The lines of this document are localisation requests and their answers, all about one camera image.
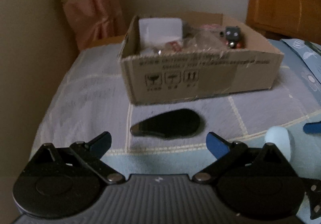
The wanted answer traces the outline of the light blue egg-shaped case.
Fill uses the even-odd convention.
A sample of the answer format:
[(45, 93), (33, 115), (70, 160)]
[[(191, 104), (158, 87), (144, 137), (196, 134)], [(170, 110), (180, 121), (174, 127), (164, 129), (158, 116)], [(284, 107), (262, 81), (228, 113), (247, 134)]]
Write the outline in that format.
[(280, 150), (287, 161), (291, 161), (291, 136), (286, 128), (281, 126), (270, 127), (264, 136), (264, 141), (265, 143), (273, 143)]

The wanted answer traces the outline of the clear plastic jar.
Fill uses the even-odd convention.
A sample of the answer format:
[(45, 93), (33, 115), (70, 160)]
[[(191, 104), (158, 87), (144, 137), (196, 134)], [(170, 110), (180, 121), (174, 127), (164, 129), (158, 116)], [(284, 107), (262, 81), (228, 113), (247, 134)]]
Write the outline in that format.
[(186, 38), (184, 49), (188, 51), (226, 50), (224, 33), (217, 30), (199, 30), (192, 37)]

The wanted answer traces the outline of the white plastic bottle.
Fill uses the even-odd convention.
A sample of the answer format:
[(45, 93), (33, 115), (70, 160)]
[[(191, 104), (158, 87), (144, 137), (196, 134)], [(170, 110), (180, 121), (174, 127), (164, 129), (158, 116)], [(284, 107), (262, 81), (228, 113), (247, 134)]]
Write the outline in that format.
[(140, 18), (139, 38), (142, 48), (158, 47), (182, 40), (183, 22), (180, 18)]

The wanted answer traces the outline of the light blue pillow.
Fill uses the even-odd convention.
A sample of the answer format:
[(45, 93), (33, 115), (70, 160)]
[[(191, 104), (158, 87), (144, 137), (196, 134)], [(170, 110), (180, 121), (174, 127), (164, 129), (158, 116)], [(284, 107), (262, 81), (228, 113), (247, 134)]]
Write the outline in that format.
[(320, 98), (320, 45), (298, 38), (268, 41), (284, 53), (282, 64), (288, 66)]

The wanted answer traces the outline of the black glasses case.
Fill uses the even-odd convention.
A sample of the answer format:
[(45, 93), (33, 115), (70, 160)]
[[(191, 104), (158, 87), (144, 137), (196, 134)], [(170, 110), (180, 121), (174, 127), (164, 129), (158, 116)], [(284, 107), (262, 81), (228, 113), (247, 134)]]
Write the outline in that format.
[(161, 139), (191, 137), (202, 132), (205, 127), (203, 118), (191, 109), (171, 110), (131, 126), (133, 136), (152, 136)]

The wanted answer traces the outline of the cardboard box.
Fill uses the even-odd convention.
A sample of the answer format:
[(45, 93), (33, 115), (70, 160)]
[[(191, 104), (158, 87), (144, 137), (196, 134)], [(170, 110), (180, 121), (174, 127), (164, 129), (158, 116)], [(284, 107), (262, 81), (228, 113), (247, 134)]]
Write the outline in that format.
[(134, 16), (119, 55), (122, 78), (132, 104), (183, 102), (273, 86), (283, 53), (258, 32), (221, 13), (180, 12), (168, 17), (180, 18), (194, 27), (212, 23), (238, 26), (245, 47), (225, 53), (195, 51), (140, 56), (141, 17)]

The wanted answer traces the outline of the patterned curtain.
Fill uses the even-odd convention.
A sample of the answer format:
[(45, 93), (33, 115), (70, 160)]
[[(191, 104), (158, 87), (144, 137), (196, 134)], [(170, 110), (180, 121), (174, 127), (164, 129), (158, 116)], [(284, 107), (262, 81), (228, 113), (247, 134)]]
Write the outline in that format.
[(61, 0), (61, 3), (79, 50), (127, 31), (120, 0)]

